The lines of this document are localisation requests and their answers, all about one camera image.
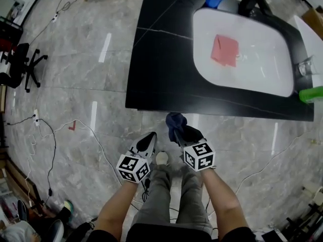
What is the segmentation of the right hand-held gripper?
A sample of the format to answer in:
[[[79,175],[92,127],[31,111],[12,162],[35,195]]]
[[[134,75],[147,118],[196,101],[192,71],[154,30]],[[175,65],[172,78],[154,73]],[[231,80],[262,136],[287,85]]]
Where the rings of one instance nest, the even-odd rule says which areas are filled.
[[[174,135],[183,149],[184,162],[194,171],[215,167],[216,152],[199,130],[184,126],[182,130],[175,129]]]

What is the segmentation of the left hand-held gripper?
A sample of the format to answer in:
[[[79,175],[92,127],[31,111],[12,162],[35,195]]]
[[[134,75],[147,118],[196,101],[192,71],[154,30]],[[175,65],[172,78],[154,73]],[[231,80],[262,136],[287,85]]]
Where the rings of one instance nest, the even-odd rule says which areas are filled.
[[[122,154],[117,170],[123,180],[140,183],[150,173],[152,156],[157,143],[156,132],[149,132],[133,141],[126,154]]]

